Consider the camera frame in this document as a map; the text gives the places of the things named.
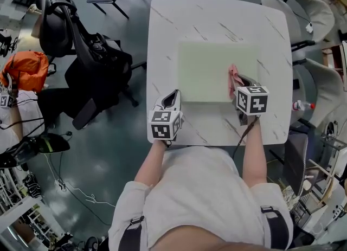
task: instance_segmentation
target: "white chair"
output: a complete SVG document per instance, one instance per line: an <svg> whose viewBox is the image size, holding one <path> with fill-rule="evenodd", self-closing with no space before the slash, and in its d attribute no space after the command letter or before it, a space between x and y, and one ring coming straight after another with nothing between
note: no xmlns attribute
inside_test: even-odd
<svg viewBox="0 0 347 251"><path fill-rule="evenodd" d="M343 83L333 69L305 58L294 61L293 67L303 65L312 75L317 89L317 101L310 124L318 127L324 118L344 101Z"/></svg>
<svg viewBox="0 0 347 251"><path fill-rule="evenodd" d="M305 10L313 27L312 40L303 40L296 15L286 3L288 0L261 0L261 4L282 11L287 20L292 52L314 45L324 39L335 24L330 7L321 0L295 0Z"/></svg>

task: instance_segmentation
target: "black pants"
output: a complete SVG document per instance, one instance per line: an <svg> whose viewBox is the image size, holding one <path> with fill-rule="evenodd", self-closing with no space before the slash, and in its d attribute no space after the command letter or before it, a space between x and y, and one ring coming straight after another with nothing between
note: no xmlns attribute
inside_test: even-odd
<svg viewBox="0 0 347 251"><path fill-rule="evenodd" d="M75 118L86 101L84 96L77 96L70 88L45 89L37 94L37 104L46 127L53 123L62 112Z"/></svg>

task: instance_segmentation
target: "pink cloth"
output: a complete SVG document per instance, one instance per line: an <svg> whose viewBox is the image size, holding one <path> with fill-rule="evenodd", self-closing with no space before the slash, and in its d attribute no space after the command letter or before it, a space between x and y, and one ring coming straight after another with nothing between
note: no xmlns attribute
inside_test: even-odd
<svg viewBox="0 0 347 251"><path fill-rule="evenodd" d="M241 78L238 75L237 72L237 67L235 64L232 64L229 67L228 70L228 75L229 75L229 79L228 79L228 87L229 87L229 97L231 99L234 98L234 90L236 89L236 82L239 83L240 85L244 86L245 84L243 83L243 81L241 80Z"/></svg>

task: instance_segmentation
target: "black backpack strap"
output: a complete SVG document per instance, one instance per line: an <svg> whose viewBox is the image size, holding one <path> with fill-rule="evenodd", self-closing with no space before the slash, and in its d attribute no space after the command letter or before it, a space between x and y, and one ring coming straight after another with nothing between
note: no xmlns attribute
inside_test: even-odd
<svg viewBox="0 0 347 251"><path fill-rule="evenodd" d="M123 236L119 242L118 251L140 251L142 224L145 217L133 218L129 226L125 229ZM133 225L140 223L137 228L132 228Z"/></svg>
<svg viewBox="0 0 347 251"><path fill-rule="evenodd" d="M271 206L261 206L260 209L269 224L269 230L265 229L265 240L268 237L271 238L270 248L286 249L289 242L289 229L284 217L279 210Z"/></svg>

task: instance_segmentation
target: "person's neck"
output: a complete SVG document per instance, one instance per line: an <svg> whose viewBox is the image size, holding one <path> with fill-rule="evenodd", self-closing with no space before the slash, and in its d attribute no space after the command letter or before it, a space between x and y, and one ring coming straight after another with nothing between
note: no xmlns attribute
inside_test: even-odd
<svg viewBox="0 0 347 251"><path fill-rule="evenodd" d="M224 242L211 232L195 227L180 226L163 235L151 251L204 251Z"/></svg>

